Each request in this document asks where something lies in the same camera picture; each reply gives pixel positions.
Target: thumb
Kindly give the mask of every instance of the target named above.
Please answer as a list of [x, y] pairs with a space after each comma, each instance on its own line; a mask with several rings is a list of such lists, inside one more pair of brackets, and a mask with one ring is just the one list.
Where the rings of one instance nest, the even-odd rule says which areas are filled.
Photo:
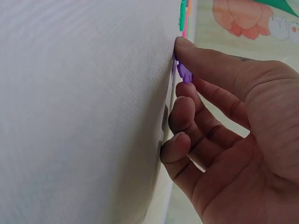
[[175, 54], [195, 77], [231, 92], [243, 102], [259, 85], [298, 78], [298, 74], [282, 62], [246, 60], [216, 50], [200, 49], [182, 37], [176, 39]]

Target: white fabric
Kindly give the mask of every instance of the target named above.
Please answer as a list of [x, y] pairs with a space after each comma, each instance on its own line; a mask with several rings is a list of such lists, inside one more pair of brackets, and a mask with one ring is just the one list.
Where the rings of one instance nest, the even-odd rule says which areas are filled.
[[135, 224], [167, 204], [152, 196], [179, 6], [1, 1], [1, 224]]

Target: cartoon animal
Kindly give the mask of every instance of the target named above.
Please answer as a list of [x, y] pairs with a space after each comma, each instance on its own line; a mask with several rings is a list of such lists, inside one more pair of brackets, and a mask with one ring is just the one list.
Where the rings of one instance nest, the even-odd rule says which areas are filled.
[[269, 36], [269, 18], [272, 9], [251, 0], [214, 0], [216, 22], [235, 36], [243, 35], [255, 40], [259, 35]]
[[273, 16], [269, 19], [268, 28], [276, 39], [284, 41], [289, 38], [293, 44], [299, 46], [299, 24], [297, 22], [288, 22], [286, 18]]
[[289, 37], [293, 44], [299, 46], [299, 24], [297, 22], [290, 23]]
[[286, 18], [280, 18], [279, 16], [270, 17], [268, 28], [272, 36], [280, 41], [289, 38], [289, 24]]

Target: skin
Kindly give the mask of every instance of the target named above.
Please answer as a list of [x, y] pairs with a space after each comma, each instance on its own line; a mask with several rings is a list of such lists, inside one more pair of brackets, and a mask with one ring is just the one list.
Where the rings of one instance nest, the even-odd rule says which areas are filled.
[[[161, 161], [203, 223], [299, 223], [299, 74], [281, 62], [199, 49], [184, 38], [175, 53], [193, 82], [176, 87], [169, 117], [175, 136], [163, 145]], [[250, 134], [228, 130], [198, 93]]]

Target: purple plastic piece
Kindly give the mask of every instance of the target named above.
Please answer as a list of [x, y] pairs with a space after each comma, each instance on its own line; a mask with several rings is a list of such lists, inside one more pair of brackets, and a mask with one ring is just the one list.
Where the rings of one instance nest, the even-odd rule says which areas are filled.
[[192, 73], [180, 61], [178, 61], [178, 73], [184, 83], [192, 82]]

